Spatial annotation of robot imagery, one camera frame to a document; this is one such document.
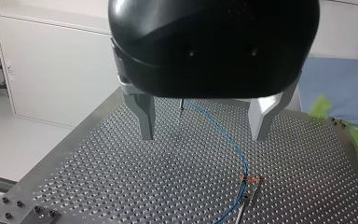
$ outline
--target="metal plate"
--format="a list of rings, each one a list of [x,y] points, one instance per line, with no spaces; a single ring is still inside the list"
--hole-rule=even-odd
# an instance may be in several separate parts
[[[358,161],[341,126],[285,111],[255,142],[247,103],[195,103],[231,133],[251,175],[266,178],[244,223],[358,223]],[[238,193],[241,161],[200,112],[186,105],[179,119],[178,100],[156,104],[155,140],[142,141],[117,90],[7,197],[57,209],[58,224],[217,220]]]
[[[34,205],[31,203],[23,203],[17,205],[18,202],[7,199],[3,201],[0,196],[0,223],[1,224],[52,224],[60,216],[60,213],[48,208],[39,208],[36,212]]]

